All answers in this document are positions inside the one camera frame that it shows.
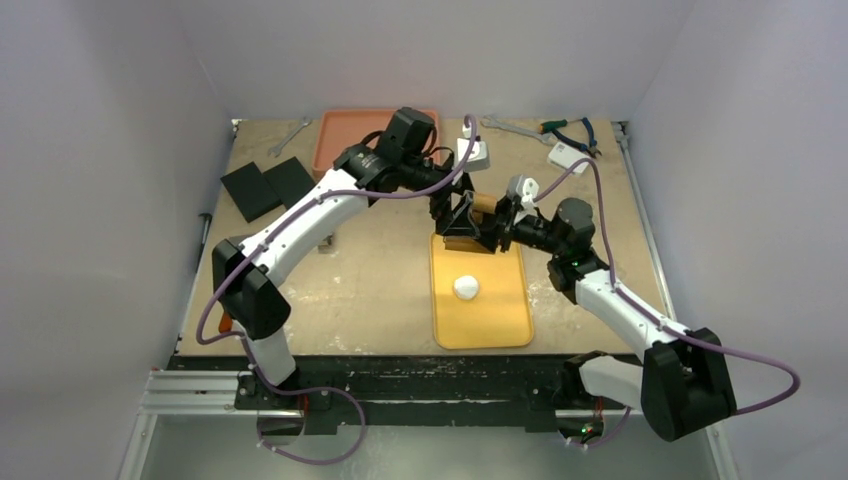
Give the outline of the wooden dough roller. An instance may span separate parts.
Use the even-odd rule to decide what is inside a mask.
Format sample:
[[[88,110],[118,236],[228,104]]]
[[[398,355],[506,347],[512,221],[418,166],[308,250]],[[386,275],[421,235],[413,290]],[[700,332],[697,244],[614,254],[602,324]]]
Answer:
[[[471,190],[437,223],[437,233],[451,251],[494,254],[497,238],[490,231],[495,224],[497,198]]]

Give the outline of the white dough ball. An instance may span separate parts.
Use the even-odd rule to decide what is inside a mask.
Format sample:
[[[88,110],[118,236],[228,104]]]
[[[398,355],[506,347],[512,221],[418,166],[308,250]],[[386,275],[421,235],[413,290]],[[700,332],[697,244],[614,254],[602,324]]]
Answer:
[[[454,280],[452,290],[458,299],[470,301],[479,295],[480,283],[473,275],[463,275]]]

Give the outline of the yellow tray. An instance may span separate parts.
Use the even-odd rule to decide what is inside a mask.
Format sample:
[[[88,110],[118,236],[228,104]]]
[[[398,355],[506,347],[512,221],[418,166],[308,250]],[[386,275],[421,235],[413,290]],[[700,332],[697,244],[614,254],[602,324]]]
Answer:
[[[532,310],[522,253],[472,253],[447,250],[443,238],[430,237],[430,277],[433,331],[445,349],[524,347],[534,337]],[[454,280],[473,275],[479,295],[458,299]]]

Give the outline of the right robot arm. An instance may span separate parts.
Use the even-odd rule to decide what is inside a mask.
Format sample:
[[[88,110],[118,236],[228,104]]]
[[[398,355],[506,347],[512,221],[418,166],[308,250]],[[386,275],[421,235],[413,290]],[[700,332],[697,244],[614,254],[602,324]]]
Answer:
[[[737,402],[718,336],[692,330],[662,316],[618,281],[609,260],[592,246],[596,225],[592,206],[562,200],[555,214],[525,214],[516,199],[471,206],[474,239],[484,248],[506,251],[518,243],[550,254],[547,268],[554,289],[611,328],[637,356],[636,365],[593,352],[564,376],[561,392],[576,407],[606,397],[642,412],[665,441],[725,420]]]

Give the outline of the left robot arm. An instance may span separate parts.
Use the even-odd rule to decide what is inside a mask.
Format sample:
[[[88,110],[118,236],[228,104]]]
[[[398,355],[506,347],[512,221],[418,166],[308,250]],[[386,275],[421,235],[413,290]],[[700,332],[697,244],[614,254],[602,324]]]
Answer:
[[[449,198],[475,153],[476,118],[464,117],[465,144],[454,162],[434,162],[440,148],[436,134],[427,114],[411,107],[396,110],[384,129],[345,148],[317,184],[264,230],[239,242],[225,239],[213,249],[213,295],[201,316],[220,305],[233,325],[209,338],[199,326],[196,340],[209,345],[239,338],[262,378],[259,395],[272,408],[287,408],[298,395],[292,377],[296,361],[284,332],[291,306],[280,286],[308,253],[377,201]]]

